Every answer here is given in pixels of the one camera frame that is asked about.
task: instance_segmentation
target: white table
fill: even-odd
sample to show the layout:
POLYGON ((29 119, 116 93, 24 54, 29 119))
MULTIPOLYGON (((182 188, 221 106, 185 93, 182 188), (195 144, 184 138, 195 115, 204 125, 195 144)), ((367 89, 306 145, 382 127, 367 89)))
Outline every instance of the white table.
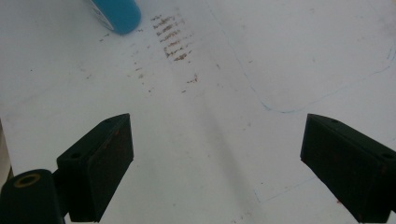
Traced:
POLYGON ((356 223, 300 161, 305 118, 396 148, 396 4, 137 3, 141 24, 119 36, 79 0, 0 1, 14 173, 55 171, 97 123, 130 113, 135 160, 103 224, 356 223))

